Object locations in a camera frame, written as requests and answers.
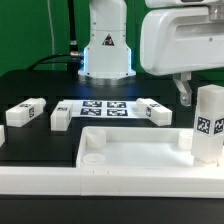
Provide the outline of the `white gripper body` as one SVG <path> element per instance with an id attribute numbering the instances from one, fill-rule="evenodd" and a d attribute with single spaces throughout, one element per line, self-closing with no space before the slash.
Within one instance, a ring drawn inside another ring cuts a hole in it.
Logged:
<path id="1" fill-rule="evenodd" d="M 153 75 L 224 67 L 224 21 L 204 7 L 158 9 L 142 23 L 140 63 Z"/>

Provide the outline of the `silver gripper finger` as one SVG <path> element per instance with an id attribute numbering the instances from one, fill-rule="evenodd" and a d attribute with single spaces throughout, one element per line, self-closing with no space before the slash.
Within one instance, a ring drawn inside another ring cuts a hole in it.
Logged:
<path id="1" fill-rule="evenodd" d="M 189 107 L 192 100 L 192 90 L 189 85 L 190 80 L 190 72 L 182 72 L 173 75 L 173 81 L 180 92 L 180 103 L 185 107 Z"/>

